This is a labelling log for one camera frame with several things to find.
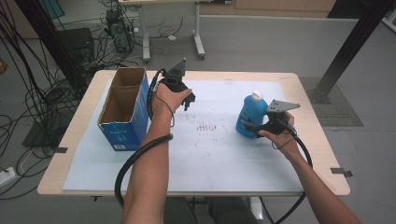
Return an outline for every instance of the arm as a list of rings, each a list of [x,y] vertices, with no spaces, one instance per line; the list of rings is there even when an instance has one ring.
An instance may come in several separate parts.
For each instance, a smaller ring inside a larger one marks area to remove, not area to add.
[[[288,116],[290,124],[293,124],[294,117],[289,113]],[[297,176],[299,176],[306,197],[319,223],[361,223],[355,214],[332,193],[315,171],[306,163],[297,147],[296,141],[291,140],[291,134],[274,135],[267,131],[259,131],[259,134],[273,141],[277,147],[283,146],[279,150],[291,162]]]
[[[170,133],[172,113],[190,93],[191,90],[176,93],[163,84],[158,86],[152,100],[151,124],[141,146]],[[134,164],[125,195],[123,223],[163,223],[169,177],[168,146],[163,143],[152,148]]]

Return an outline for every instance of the bottle label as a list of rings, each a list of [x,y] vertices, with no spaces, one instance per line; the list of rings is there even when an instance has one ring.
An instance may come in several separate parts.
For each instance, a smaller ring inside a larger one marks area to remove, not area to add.
[[[251,119],[245,112],[242,114],[240,121],[244,129],[246,126],[253,128],[256,127],[256,124],[254,123],[253,119]]]

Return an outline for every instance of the white paper sheet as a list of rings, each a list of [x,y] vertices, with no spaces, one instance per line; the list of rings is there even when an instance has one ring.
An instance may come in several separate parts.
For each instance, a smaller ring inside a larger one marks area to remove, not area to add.
[[[290,163],[269,140],[247,139],[235,130],[243,100],[253,91],[261,91],[267,104],[273,99],[287,100],[279,83],[185,83],[193,89],[196,101],[188,111],[181,107],[175,114],[169,192],[277,194],[303,190]],[[108,87],[109,83],[78,145],[64,190],[114,190],[121,166],[133,153],[114,151],[96,125]],[[123,180],[122,190],[126,190],[129,175]]]

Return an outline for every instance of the power strip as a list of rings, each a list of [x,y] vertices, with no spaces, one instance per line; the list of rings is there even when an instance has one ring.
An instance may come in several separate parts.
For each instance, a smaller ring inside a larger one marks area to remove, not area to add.
[[[5,171],[2,171],[0,173],[0,188],[16,178],[18,178],[18,176],[15,175],[15,171],[12,166],[7,169],[7,173]]]

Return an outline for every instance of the white bottle cap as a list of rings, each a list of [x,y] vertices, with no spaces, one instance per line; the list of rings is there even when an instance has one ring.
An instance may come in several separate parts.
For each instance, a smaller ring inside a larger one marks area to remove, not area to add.
[[[251,98],[253,99],[254,102],[260,102],[262,100],[262,93],[259,91],[254,91],[251,94]]]

